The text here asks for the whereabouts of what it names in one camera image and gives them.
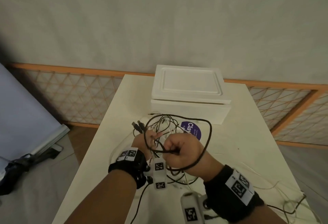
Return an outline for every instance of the box lid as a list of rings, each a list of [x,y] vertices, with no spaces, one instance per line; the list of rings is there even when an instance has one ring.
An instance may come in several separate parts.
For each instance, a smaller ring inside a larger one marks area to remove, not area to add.
[[[230,104],[218,68],[157,65],[152,98],[156,100]]]

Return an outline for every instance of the white table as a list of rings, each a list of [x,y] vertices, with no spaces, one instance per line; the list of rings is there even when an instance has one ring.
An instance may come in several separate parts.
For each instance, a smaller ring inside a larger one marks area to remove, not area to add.
[[[132,131],[131,123],[151,111],[153,81],[153,77],[124,76],[53,224],[64,223],[84,197],[106,176],[111,151]],[[302,196],[299,187],[246,85],[226,83],[226,89],[232,99],[232,109],[222,125],[213,126],[208,151],[222,163],[237,168],[254,186],[270,188],[272,184],[265,179],[272,183],[281,180],[282,184],[278,186],[283,192],[290,199],[299,200]],[[261,176],[251,172],[248,167]],[[194,183],[192,188],[199,193],[205,192],[201,180]],[[267,204],[282,207],[283,199],[276,189],[256,191]],[[180,189],[172,184],[161,192],[148,187],[134,224],[184,223],[180,204],[180,196],[184,192],[184,187]],[[137,190],[126,223],[130,223],[135,214],[140,194],[141,189]],[[315,223],[312,212],[303,206],[298,208],[297,217],[308,221],[297,219],[295,223]],[[224,221],[218,218],[207,223]]]

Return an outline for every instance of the hand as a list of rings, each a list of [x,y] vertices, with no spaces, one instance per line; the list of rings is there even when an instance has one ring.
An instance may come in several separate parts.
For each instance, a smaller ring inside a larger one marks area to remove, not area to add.
[[[158,139],[162,135],[163,135],[162,132],[156,133],[153,130],[147,130],[146,131],[146,140],[147,140],[148,146],[150,148],[152,148],[152,149],[155,150],[156,149],[156,145],[154,143],[154,140],[155,139]],[[140,151],[142,151],[142,153],[146,157],[146,160],[150,159],[151,156],[152,156],[152,153],[146,147],[145,138],[144,138],[144,134],[143,133],[140,133],[140,134],[138,134],[138,135],[135,136],[135,138],[133,139],[133,142],[132,142],[131,147],[136,147]]]
[[[164,142],[166,150],[179,149],[179,154],[164,153],[163,158],[167,165],[173,168],[182,168],[195,162],[204,147],[199,140],[190,133],[175,133],[169,135]],[[223,164],[215,160],[207,151],[201,160],[186,172],[204,181],[212,180],[223,168]]]

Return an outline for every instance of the styrofoam box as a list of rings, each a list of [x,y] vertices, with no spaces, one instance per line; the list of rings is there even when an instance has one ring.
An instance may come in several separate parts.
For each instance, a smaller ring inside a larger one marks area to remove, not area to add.
[[[230,106],[218,68],[157,65],[152,111],[223,123]]]

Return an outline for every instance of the round sticker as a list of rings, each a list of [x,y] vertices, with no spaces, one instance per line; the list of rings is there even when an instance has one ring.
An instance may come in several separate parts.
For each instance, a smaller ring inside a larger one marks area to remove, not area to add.
[[[183,121],[180,126],[184,130],[186,130],[186,132],[189,132],[190,134],[194,135],[198,140],[200,140],[200,138],[202,137],[202,133],[195,123]]]

